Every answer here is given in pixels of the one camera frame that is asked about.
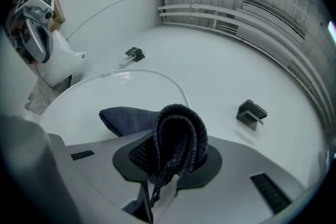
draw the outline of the fluorescent light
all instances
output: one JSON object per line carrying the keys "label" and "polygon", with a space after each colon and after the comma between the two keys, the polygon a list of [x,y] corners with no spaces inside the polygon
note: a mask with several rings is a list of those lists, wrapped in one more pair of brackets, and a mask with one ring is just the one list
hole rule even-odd
{"label": "fluorescent light", "polygon": [[332,22],[329,22],[328,30],[336,43],[336,27]]}

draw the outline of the ceiling light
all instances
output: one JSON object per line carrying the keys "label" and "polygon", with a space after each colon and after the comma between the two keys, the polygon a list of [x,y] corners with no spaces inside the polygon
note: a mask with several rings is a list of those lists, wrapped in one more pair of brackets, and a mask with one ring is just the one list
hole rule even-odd
{"label": "ceiling light", "polygon": [[332,22],[329,22],[328,30],[336,43],[336,27]]}

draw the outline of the black bracket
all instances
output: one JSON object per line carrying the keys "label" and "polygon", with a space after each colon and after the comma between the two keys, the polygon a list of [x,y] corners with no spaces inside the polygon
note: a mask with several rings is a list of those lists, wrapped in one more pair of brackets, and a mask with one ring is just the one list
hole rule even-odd
{"label": "black bracket", "polygon": [[254,104],[252,100],[247,100],[239,107],[236,119],[255,131],[257,123],[260,122],[263,125],[262,119],[266,117],[267,112],[265,110]]}
{"label": "black bracket", "polygon": [[139,62],[141,59],[145,58],[142,50],[135,47],[132,47],[131,49],[126,51],[125,54],[129,57],[132,57],[134,62]]}

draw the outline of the black slot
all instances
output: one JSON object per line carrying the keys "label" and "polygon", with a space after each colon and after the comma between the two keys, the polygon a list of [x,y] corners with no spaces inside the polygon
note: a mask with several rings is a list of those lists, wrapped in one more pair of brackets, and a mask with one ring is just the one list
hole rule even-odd
{"label": "black slot", "polygon": [[265,173],[250,178],[274,214],[291,204],[288,197]]}
{"label": "black slot", "polygon": [[83,151],[83,152],[73,153],[73,154],[71,154],[71,157],[74,161],[76,161],[78,159],[83,159],[85,157],[89,157],[93,154],[94,153],[92,151]]}

